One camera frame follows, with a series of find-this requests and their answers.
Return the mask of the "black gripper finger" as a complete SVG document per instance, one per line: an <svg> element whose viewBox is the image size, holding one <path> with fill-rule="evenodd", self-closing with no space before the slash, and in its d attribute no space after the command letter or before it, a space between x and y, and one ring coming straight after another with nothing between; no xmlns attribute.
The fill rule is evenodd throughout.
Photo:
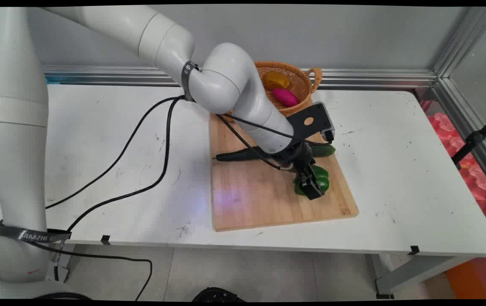
<svg viewBox="0 0 486 306"><path fill-rule="evenodd" d="M305 195L323 196L326 193L326 170L318 165L309 165L305 169Z"/></svg>
<svg viewBox="0 0 486 306"><path fill-rule="evenodd" d="M313 175L296 174L296 194L314 200L322 196L322 170L313 170Z"/></svg>

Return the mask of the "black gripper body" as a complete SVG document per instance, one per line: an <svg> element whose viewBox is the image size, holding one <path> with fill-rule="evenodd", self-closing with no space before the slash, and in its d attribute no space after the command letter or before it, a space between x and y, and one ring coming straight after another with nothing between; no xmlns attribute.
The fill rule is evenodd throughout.
<svg viewBox="0 0 486 306"><path fill-rule="evenodd" d="M285 148L274 156L282 170L288 172L301 172L315 164L312 149L307 143L296 143L292 147Z"/></svg>

